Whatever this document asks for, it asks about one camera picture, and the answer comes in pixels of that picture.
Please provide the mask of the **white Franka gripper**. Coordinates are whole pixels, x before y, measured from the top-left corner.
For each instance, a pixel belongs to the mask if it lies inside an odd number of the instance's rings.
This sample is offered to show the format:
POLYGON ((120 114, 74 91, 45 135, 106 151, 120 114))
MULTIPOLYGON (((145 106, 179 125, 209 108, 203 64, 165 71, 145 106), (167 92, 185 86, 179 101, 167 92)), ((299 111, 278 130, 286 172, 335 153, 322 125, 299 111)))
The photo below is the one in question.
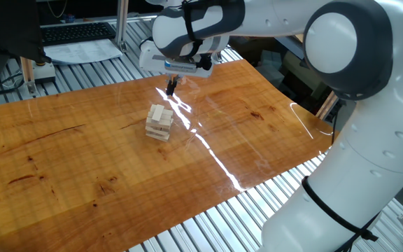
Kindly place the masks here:
MULTIPOLYGON (((171 59, 165 57, 151 40, 144 40, 140 44, 141 54, 139 66, 146 71, 160 72, 167 75, 196 76, 208 78, 213 71, 210 54, 195 55, 185 58, 171 59)), ((178 84, 178 76, 169 76, 166 95, 172 96, 178 84)))

